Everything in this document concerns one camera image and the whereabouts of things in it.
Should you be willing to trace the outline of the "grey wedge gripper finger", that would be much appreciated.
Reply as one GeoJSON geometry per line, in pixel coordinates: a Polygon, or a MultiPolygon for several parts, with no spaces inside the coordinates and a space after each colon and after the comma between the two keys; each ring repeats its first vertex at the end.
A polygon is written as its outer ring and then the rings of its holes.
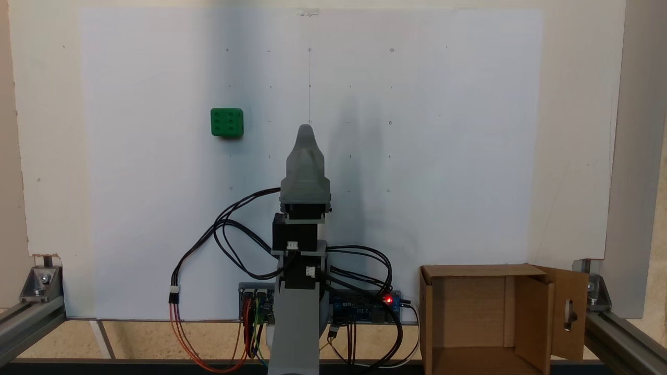
{"type": "Polygon", "coordinates": [[[324,154],[317,144],[315,133],[309,124],[300,125],[297,137],[286,162],[287,175],[306,168],[314,168],[318,175],[325,174],[324,154]]]}

